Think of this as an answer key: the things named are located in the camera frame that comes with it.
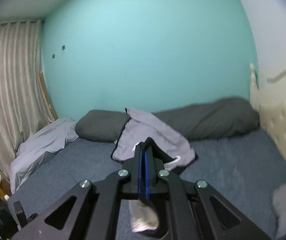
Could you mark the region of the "white garment with black trim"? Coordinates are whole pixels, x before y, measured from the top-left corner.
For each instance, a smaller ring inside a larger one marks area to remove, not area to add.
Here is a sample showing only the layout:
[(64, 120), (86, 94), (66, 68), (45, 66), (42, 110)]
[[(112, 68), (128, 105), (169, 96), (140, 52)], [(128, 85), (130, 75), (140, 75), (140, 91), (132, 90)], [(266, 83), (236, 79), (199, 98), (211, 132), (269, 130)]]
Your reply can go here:
[(150, 206), (140, 200), (129, 200), (128, 202), (131, 214), (131, 230), (133, 232), (157, 230), (160, 224), (159, 217)]

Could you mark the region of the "lilac and black jacket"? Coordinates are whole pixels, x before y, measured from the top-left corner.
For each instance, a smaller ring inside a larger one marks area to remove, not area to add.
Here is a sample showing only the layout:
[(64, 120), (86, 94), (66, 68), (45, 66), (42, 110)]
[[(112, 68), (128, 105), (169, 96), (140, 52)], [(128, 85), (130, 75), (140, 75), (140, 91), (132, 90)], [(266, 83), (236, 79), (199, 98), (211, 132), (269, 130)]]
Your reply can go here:
[(114, 161), (121, 162), (134, 157), (135, 148), (148, 138), (165, 153), (164, 167), (169, 171), (185, 169), (198, 159), (188, 140), (154, 114), (132, 108), (126, 109), (126, 113), (129, 120), (112, 152)]

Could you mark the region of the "long dark grey pillow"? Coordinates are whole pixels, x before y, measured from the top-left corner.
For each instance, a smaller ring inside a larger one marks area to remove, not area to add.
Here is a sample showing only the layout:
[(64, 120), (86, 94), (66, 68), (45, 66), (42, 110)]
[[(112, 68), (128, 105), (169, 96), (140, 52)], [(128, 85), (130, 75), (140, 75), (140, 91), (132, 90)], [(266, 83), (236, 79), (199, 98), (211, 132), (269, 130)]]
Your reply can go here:
[[(223, 98), (154, 115), (189, 141), (243, 135), (258, 129), (260, 120), (243, 98)], [(75, 132), (83, 139), (115, 142), (130, 119), (127, 113), (95, 109), (77, 122)]]

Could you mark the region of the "blue bed mattress sheet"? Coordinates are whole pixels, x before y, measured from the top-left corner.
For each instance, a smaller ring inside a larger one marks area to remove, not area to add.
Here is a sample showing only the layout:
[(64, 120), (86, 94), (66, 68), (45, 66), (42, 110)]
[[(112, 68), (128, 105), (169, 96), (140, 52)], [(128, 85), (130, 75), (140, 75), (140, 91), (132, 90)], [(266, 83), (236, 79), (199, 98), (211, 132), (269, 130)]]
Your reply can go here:
[[(8, 200), (19, 201), (27, 216), (41, 213), (81, 180), (103, 180), (121, 168), (111, 159), (113, 143), (76, 139), (42, 165)], [(272, 194), (286, 183), (286, 161), (262, 129), (241, 137), (191, 142), (198, 159), (183, 180), (206, 180), (231, 204), (275, 238), (277, 216)]]

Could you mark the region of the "crumpled light grey blanket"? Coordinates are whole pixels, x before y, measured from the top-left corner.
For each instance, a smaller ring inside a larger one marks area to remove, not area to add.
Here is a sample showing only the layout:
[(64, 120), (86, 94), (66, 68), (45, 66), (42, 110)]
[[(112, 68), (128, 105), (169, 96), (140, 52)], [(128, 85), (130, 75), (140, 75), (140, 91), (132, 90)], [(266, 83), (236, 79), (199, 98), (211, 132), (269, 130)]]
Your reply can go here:
[(15, 193), (39, 167), (50, 161), (65, 146), (78, 138), (76, 122), (59, 118), (19, 145), (10, 165), (10, 190)]

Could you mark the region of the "cream tufted headboard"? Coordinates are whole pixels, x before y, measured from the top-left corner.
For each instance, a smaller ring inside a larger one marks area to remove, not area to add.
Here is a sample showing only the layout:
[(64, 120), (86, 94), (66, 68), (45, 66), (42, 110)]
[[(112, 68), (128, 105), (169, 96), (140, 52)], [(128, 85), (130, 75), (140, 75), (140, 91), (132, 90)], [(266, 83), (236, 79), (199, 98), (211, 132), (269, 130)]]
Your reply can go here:
[(266, 80), (264, 87), (257, 83), (254, 65), (250, 68), (250, 104), (260, 115), (260, 125), (272, 138), (286, 161), (286, 70)]

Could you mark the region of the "beige curtain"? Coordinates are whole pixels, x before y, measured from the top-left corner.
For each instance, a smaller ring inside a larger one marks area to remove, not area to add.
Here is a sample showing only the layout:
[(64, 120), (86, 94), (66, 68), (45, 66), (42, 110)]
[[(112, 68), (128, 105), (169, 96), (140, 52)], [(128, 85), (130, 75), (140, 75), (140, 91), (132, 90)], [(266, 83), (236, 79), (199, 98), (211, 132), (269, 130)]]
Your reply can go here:
[(39, 74), (41, 20), (0, 22), (0, 170), (10, 174), (19, 145), (52, 122)]

